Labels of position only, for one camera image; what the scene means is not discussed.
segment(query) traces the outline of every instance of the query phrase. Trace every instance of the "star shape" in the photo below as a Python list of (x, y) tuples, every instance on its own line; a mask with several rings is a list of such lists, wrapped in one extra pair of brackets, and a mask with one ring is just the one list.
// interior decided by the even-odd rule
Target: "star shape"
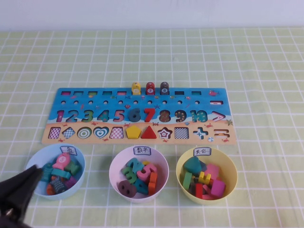
[(172, 131), (164, 127), (163, 129), (159, 130), (158, 133), (160, 134), (161, 139), (169, 139), (172, 134)]
[(232, 120), (226, 120), (226, 123), (229, 125), (232, 125), (233, 126), (233, 123), (232, 123)]

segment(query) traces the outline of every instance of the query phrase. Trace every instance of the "circle shape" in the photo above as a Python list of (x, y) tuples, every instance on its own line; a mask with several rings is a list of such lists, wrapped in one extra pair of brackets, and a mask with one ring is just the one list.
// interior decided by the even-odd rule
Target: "circle shape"
[(91, 134), (92, 134), (92, 130), (89, 127), (80, 128), (77, 132), (77, 136), (80, 139), (86, 139), (86, 138), (90, 137)]
[(214, 165), (217, 165), (220, 167), (220, 175), (222, 180), (226, 184), (226, 189), (224, 192), (224, 196), (220, 199), (215, 200), (204, 200), (197, 198), (193, 195), (191, 195), (187, 190), (185, 190), (182, 186), (181, 179), (183, 178), (185, 174), (184, 170), (184, 163), (191, 157), (193, 157), (193, 150), (195, 148), (189, 149), (186, 151), (177, 161), (176, 165), (176, 178), (178, 180), (178, 183), (184, 192), (184, 194), (193, 202), (202, 204), (202, 205), (211, 205), (214, 203), (218, 203), (220, 201), (225, 200), (225, 198), (230, 195), (233, 190), (235, 189), (238, 181), (238, 172), (235, 164), (233, 161), (222, 151), (211, 148), (211, 155), (210, 156), (197, 156), (200, 161), (204, 162), (205, 164), (212, 163)]
[(86, 170), (86, 160), (83, 156), (80, 149), (75, 147), (74, 145), (70, 145), (67, 143), (60, 143), (60, 144), (53, 144), (49, 145), (47, 147), (42, 148), (40, 151), (34, 154), (34, 156), (29, 160), (29, 162), (26, 165), (25, 169), (28, 169), (32, 167), (33, 165), (36, 165), (38, 168), (42, 168), (47, 163), (52, 163), (55, 158), (57, 158), (59, 155), (62, 154), (61, 147), (74, 147), (76, 154), (70, 155), (71, 160), (74, 163), (78, 163), (81, 167), (80, 171), (74, 176), (74, 178), (77, 180), (77, 183), (71, 187), (70, 189), (66, 190), (65, 192), (62, 192), (57, 195), (47, 195), (46, 188), (48, 183), (39, 181), (37, 187), (35, 188), (34, 193), (38, 196), (44, 197), (49, 200), (63, 200), (66, 199), (72, 195), (74, 195), (78, 189), (81, 187), (84, 179), (85, 179), (85, 170)]
[[(132, 203), (146, 203), (149, 201), (154, 200), (158, 194), (161, 192), (161, 190), (165, 187), (168, 178), (169, 178), (169, 165), (165, 157), (156, 149), (148, 147), (151, 149), (151, 154), (138, 154), (135, 155), (134, 153), (134, 147), (138, 146), (132, 146), (128, 147), (124, 150), (122, 150), (120, 153), (118, 153), (115, 158), (112, 160), (112, 163), (110, 165), (109, 169), (109, 178), (110, 183), (114, 190), (124, 197), (127, 201), (130, 201)], [(150, 163), (154, 164), (157, 168), (157, 185), (156, 185), (156, 192), (155, 194), (149, 196), (149, 195), (143, 195), (140, 193), (136, 193), (136, 195), (133, 198), (129, 198), (127, 196), (124, 196), (120, 193), (118, 190), (118, 184), (121, 181), (125, 180), (125, 176), (121, 173), (121, 169), (125, 167), (126, 163), (132, 159), (137, 158), (138, 161), (149, 161)]]

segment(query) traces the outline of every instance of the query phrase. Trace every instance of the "wooden puzzle board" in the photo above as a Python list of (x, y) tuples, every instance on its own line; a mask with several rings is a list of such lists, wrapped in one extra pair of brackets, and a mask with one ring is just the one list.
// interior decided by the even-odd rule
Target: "wooden puzzle board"
[[(169, 95), (132, 95), (131, 88), (60, 88), (42, 142), (234, 144), (224, 88), (170, 88)], [(136, 126), (138, 139), (127, 129)], [(142, 138), (150, 126), (156, 138)]]

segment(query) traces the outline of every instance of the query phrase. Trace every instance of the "number 7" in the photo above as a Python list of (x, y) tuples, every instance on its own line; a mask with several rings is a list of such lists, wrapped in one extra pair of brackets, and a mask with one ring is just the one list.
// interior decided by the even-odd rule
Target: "number 7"
[(145, 122), (150, 122), (150, 120), (152, 119), (152, 117), (155, 114), (155, 109), (154, 108), (145, 108), (144, 113), (148, 114), (144, 121)]

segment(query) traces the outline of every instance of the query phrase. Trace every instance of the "yellow pentagon block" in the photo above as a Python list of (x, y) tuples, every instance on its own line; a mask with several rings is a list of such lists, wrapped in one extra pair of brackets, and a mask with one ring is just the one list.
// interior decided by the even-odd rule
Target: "yellow pentagon block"
[(126, 132), (128, 139), (138, 139), (142, 131), (141, 129), (133, 125), (127, 128)]

